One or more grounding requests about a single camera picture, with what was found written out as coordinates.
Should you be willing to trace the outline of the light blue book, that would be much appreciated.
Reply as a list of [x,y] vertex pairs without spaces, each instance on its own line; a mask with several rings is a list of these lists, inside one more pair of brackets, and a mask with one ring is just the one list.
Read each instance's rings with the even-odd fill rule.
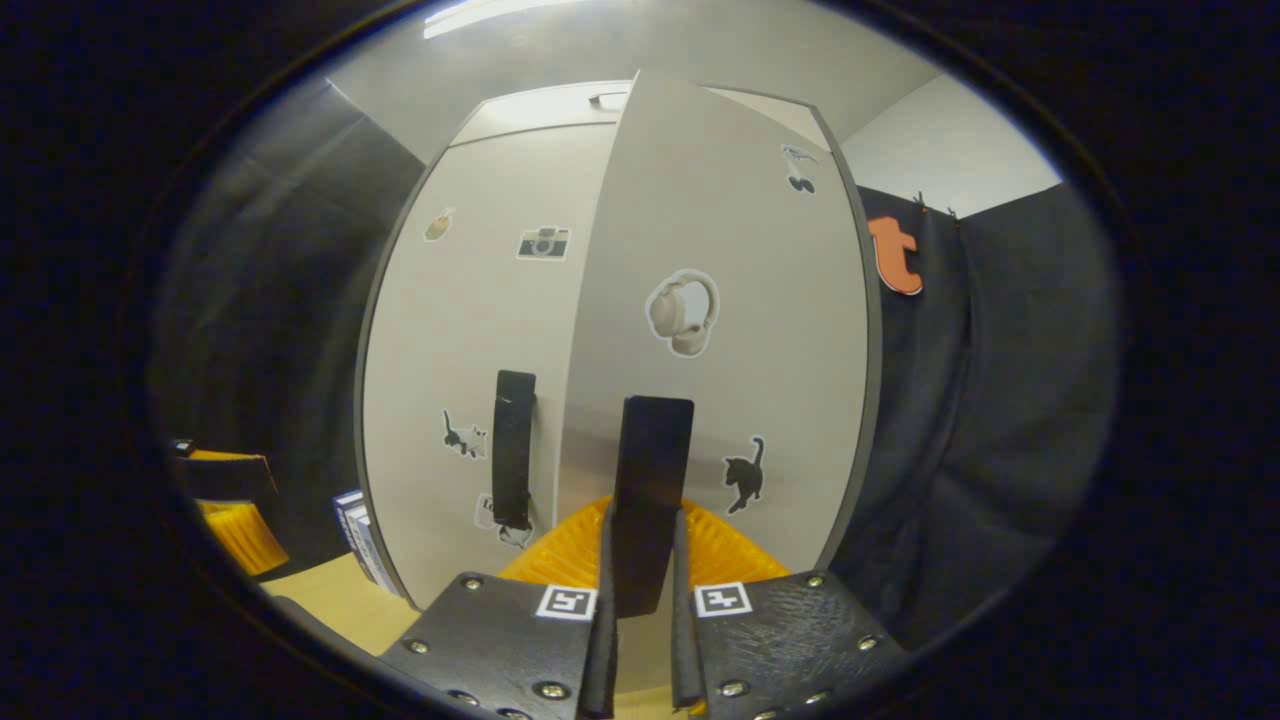
[[397,580],[392,577],[390,570],[384,562],[381,551],[379,550],[376,538],[374,537],[372,523],[367,514],[367,509],[362,509],[362,511],[364,512],[357,518],[357,523],[358,523],[358,529],[364,537],[364,542],[366,543],[367,550],[371,555],[371,559],[369,560],[370,566],[378,574],[378,582],[380,583],[381,587],[384,587],[388,592],[393,593],[396,597],[403,598],[404,597],[403,591],[397,584]]

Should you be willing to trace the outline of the white cabinet door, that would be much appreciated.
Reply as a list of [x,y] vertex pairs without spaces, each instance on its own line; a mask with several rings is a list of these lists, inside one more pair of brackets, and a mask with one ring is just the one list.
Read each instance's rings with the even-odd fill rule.
[[[367,497],[408,602],[497,574],[562,518],[573,327],[616,127],[570,126],[445,149],[381,269],[364,346]],[[531,528],[495,523],[497,373],[536,377]]]
[[685,497],[803,571],[859,492],[867,281],[835,158],[759,102],[652,68],[630,87],[585,255],[556,515],[612,492],[628,396],[687,398]]

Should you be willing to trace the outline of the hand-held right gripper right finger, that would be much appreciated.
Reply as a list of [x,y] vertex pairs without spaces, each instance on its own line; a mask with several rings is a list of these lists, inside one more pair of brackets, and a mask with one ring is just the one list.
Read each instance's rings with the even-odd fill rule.
[[831,571],[791,573],[685,501],[675,524],[673,702],[690,720],[827,720],[908,651]]

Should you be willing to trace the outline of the white double-door shoe cabinet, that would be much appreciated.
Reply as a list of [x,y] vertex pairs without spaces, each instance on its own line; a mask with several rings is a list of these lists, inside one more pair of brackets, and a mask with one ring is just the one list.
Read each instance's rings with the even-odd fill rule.
[[[868,364],[868,369],[867,369],[867,388],[868,388],[868,395],[867,395],[867,401],[865,401],[865,407],[864,407],[864,418],[863,418],[863,427],[861,427],[861,433],[860,433],[860,439],[859,439],[859,446],[858,446],[858,454],[856,454],[856,457],[855,457],[855,461],[854,461],[854,465],[852,465],[852,470],[854,470],[854,473],[855,473],[855,475],[858,478],[859,489],[860,489],[860,487],[861,487],[861,478],[863,478],[863,474],[864,474],[863,468],[861,468],[861,462],[867,459],[867,443],[868,443],[868,441],[870,438],[872,414],[873,414],[873,411],[876,409],[876,396],[877,396],[877,391],[878,391],[878,382],[877,382],[877,378],[876,378],[876,368],[874,368],[874,365],[876,365],[876,361],[879,357],[879,350],[881,350],[879,340],[878,340],[878,333],[877,333],[877,329],[876,329],[877,309],[876,309],[876,304],[873,301],[873,286],[868,281],[868,275],[870,274],[870,266],[868,265],[868,261],[867,261],[867,252],[868,252],[868,250],[870,247],[870,240],[869,240],[869,236],[868,236],[867,231],[861,225],[863,219],[861,219],[861,214],[860,214],[860,205],[859,205],[859,201],[858,201],[859,200],[858,191],[856,191],[856,188],[854,187],[854,184],[851,182],[849,170],[847,170],[844,160],[837,154],[837,143],[835,142],[835,137],[833,137],[829,127],[827,126],[826,120],[820,115],[818,108],[815,105],[813,105],[813,106],[815,108],[815,117],[817,117],[818,122],[820,123],[820,128],[828,135],[828,141],[831,141],[831,149],[832,149],[831,154],[835,158],[835,160],[836,160],[836,163],[837,163],[837,165],[840,168],[840,172],[841,172],[841,174],[844,177],[844,182],[846,184],[846,190],[847,190],[847,193],[849,193],[850,205],[851,205],[851,208],[852,208],[852,210],[855,213],[855,218],[856,218],[856,222],[858,222],[858,229],[861,232],[863,266],[864,266],[865,281],[867,281],[867,299],[868,299],[868,319],[869,319],[870,352],[869,352],[869,364]],[[387,263],[387,258],[389,255],[390,246],[396,242],[396,238],[397,238],[397,236],[399,233],[399,227],[401,227],[402,220],[404,219],[404,214],[407,213],[408,206],[413,202],[413,200],[415,200],[415,197],[416,197],[416,195],[419,192],[419,188],[420,188],[421,183],[424,182],[426,174],[433,168],[435,160],[440,156],[440,154],[445,149],[449,147],[448,142],[445,143],[444,149],[439,151],[439,154],[436,155],[436,158],[428,165],[428,169],[425,170],[424,176],[420,178],[420,181],[419,181],[417,186],[415,187],[415,190],[411,192],[410,200],[406,202],[406,205],[404,205],[404,208],[403,208],[403,210],[401,213],[401,217],[399,217],[398,222],[396,223],[394,229],[392,231],[392,237],[390,237],[390,240],[389,240],[389,242],[387,245],[387,250],[385,250],[385,252],[384,252],[384,255],[381,258],[380,266],[378,268],[378,272],[375,274],[375,281],[374,281],[374,286],[372,286],[372,296],[371,296],[370,302],[369,302],[369,311],[367,311],[367,315],[366,315],[366,320],[364,323],[362,337],[361,337],[360,345],[358,345],[358,356],[357,356],[358,365],[357,365],[357,372],[356,372],[356,388],[357,389],[356,389],[356,400],[355,400],[355,410],[357,413],[357,420],[356,420],[356,442],[357,442],[357,447],[358,447],[358,460],[364,465],[364,470],[362,470],[362,475],[361,475],[361,482],[362,482],[362,487],[367,492],[367,496],[369,496],[369,487],[367,487],[367,483],[366,483],[367,479],[366,479],[366,475],[365,475],[364,441],[362,441],[362,437],[361,437],[361,398],[362,398],[362,395],[361,395],[361,382],[362,382],[362,374],[364,374],[364,346],[365,346],[365,342],[366,342],[367,336],[369,336],[369,323],[370,323],[370,318],[372,315],[372,302],[374,302],[374,300],[375,300],[375,297],[378,295],[378,286],[379,286],[379,282],[380,282],[381,269],[384,268],[384,265]],[[832,557],[835,556],[836,546],[840,543],[840,539],[841,539],[841,537],[844,536],[844,533],[845,533],[845,530],[847,528],[849,520],[850,520],[850,518],[852,515],[852,507],[856,505],[856,501],[855,501],[855,503],[850,509],[851,512],[850,512],[850,515],[847,518],[847,523],[844,527],[842,532],[838,534],[837,541],[835,543],[829,544],[828,548],[827,548],[829,557],[824,562],[822,562],[820,565],[818,565],[818,566],[828,564],[832,560]],[[376,542],[378,542],[379,550],[381,551],[384,562],[387,564],[388,569],[392,573],[392,577],[397,580],[397,584],[401,587],[401,589],[404,593],[404,588],[401,584],[401,580],[399,580],[399,578],[398,578],[394,568],[390,565],[389,559],[387,557],[387,553],[385,553],[385,550],[383,547],[383,542],[381,542],[381,537],[380,537],[380,532],[378,529],[378,525],[376,525],[376,523],[372,519],[371,519],[371,523],[372,523],[372,525],[378,530],[374,537],[376,538]],[[562,521],[558,520],[553,528],[558,527],[561,523]]]

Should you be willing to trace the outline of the ceiling light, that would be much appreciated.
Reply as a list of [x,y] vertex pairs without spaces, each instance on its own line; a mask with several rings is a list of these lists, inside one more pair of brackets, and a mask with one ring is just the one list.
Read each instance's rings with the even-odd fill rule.
[[422,23],[422,38],[430,40],[476,23],[504,15],[524,14],[547,6],[559,6],[585,0],[463,0],[434,12]]

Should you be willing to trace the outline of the black door handle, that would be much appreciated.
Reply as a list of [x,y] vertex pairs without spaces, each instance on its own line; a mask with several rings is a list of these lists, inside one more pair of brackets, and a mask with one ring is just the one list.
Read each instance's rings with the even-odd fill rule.
[[531,528],[530,457],[536,407],[536,377],[502,369],[495,378],[492,429],[492,501],[495,523]]
[[611,521],[611,570],[621,619],[657,610],[689,466],[694,401],[623,402]]

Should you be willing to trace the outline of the white book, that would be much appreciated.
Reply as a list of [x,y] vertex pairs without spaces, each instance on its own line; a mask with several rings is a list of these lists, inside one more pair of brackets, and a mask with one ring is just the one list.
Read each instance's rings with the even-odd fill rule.
[[369,538],[364,532],[362,519],[366,518],[364,502],[348,503],[344,507],[344,516],[361,568],[366,571],[370,582],[384,588],[385,583],[381,579],[381,573],[378,570],[376,555],[370,550]]

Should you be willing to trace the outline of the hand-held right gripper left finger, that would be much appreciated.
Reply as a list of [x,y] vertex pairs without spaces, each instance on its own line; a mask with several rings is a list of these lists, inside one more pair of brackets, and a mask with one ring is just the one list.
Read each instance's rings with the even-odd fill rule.
[[599,498],[504,571],[462,571],[380,660],[463,720],[609,720],[611,512]]

